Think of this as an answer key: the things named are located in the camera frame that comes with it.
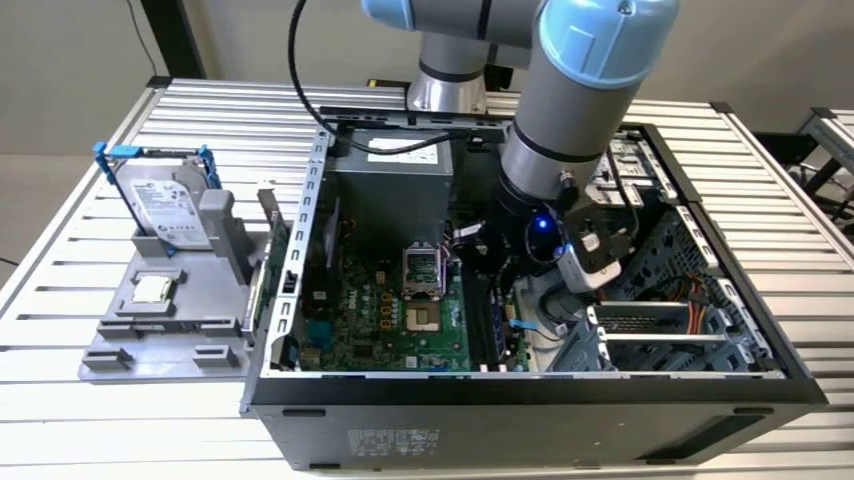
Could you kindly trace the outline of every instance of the motherboard chip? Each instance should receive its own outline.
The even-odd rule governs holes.
[[[352,356],[356,358],[374,358],[374,345],[354,345]]]
[[[438,303],[407,302],[406,329],[410,332],[438,332],[441,330]]]
[[[170,298],[172,278],[162,275],[146,275],[134,288],[132,303],[163,303]]]

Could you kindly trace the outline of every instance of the robot end effector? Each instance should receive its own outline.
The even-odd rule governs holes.
[[[658,60],[678,0],[546,0],[533,4],[538,10],[529,24],[529,78],[502,154],[499,203],[507,218],[501,223],[510,236],[521,237],[523,231],[515,243],[530,253],[529,230],[539,223],[537,219],[553,217],[561,230],[557,263],[570,290],[581,292],[619,275],[619,258],[631,248],[634,235],[607,231],[585,187]],[[424,5],[420,0],[363,0],[368,15],[408,30],[434,29],[412,15]],[[549,247],[541,251],[554,256]]]

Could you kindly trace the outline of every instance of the blue drive bracket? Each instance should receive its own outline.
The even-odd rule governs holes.
[[[116,151],[116,148],[119,148],[119,152],[118,152],[119,154],[114,155],[112,152]],[[140,147],[131,147],[128,145],[116,145],[112,148],[111,156],[116,156],[119,158],[134,158],[139,155],[140,151],[142,151]],[[116,180],[116,172],[112,170],[112,167],[110,166],[110,157],[107,157],[107,143],[98,142],[92,146],[92,152],[95,153],[95,163],[98,164],[102,171],[104,172],[104,175],[107,176],[107,181],[112,186],[116,187],[116,190],[119,191],[119,197],[122,197],[122,201],[124,202],[124,206],[128,207],[128,212],[131,212],[131,218],[134,218],[134,222],[136,223],[136,229],[139,231],[139,234],[146,235],[146,228],[143,227],[143,222],[139,220],[139,217],[136,216],[136,212],[134,211],[134,207],[131,206],[128,197],[126,196],[124,191],[119,186],[119,182]]]
[[[216,173],[216,163],[214,161],[214,152],[208,149],[207,145],[202,145],[202,148],[198,150],[182,150],[182,151],[144,149],[143,147],[138,147],[134,145],[115,145],[111,148],[110,152],[107,152],[107,144],[104,142],[98,142],[92,147],[92,152],[95,153],[95,163],[98,164],[102,171],[104,172],[104,175],[107,176],[107,181],[110,182],[111,185],[116,187],[116,190],[119,191],[119,196],[122,197],[122,201],[124,202],[124,205],[128,208],[128,211],[131,212],[131,217],[134,218],[134,222],[136,223],[139,236],[147,236],[146,228],[143,226],[143,222],[140,221],[136,215],[136,212],[131,205],[131,201],[128,200],[128,197],[122,189],[122,185],[119,184],[119,181],[116,178],[116,172],[114,170],[114,165],[116,164],[116,161],[120,161],[124,159],[132,159],[132,158],[144,158],[144,157],[151,157],[151,158],[158,158],[164,156],[187,157],[190,155],[196,155],[202,161],[202,165],[204,166],[204,174],[206,174],[206,181],[208,184],[208,188],[214,188],[214,189],[223,188],[223,184],[219,179],[219,174]],[[178,251],[178,248],[174,245],[171,245],[168,242],[163,240],[162,242],[164,243],[166,253],[171,257]]]
[[[216,173],[216,163],[214,162],[214,152],[208,150],[207,145],[202,145],[202,148],[196,151],[196,155],[202,158],[202,164],[204,165],[204,173],[208,177],[208,187],[223,188],[223,183],[219,180],[219,174]]]

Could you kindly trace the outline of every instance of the slotted aluminum table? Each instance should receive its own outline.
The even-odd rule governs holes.
[[[318,106],[403,107],[399,89],[311,88],[308,96]],[[515,94],[494,94],[491,112],[511,114],[517,101]],[[658,125],[819,379],[829,409],[698,468],[343,476],[854,477],[851,246],[733,114],[705,103],[635,101],[626,120]],[[175,80],[144,91],[111,143],[194,148],[207,143],[224,187],[235,193],[235,214],[250,229],[263,230],[255,184],[272,180],[284,210],[295,211],[315,128],[288,86]],[[0,465],[12,466],[0,477],[286,475],[288,465],[260,422],[239,416],[240,381],[91,385],[76,379],[83,348],[134,253],[132,229],[94,166],[0,292]]]

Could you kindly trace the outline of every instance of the robotic arm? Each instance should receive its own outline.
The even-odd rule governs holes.
[[[570,290],[598,288],[619,275],[633,234],[607,231],[585,186],[610,154],[611,137],[658,60],[678,0],[363,0],[363,9],[386,25],[428,32],[428,43],[442,38],[445,57],[457,53],[450,50],[455,37],[531,47],[502,154],[503,212],[495,222],[511,245],[529,248],[531,229],[549,213],[561,230],[555,260]],[[459,66],[453,73],[461,76],[446,80],[465,80],[465,73],[478,71],[482,45],[470,43],[465,49],[465,67],[449,58],[437,62],[439,52],[422,55],[422,71],[430,63]],[[439,42],[427,46],[427,51],[442,48]]]

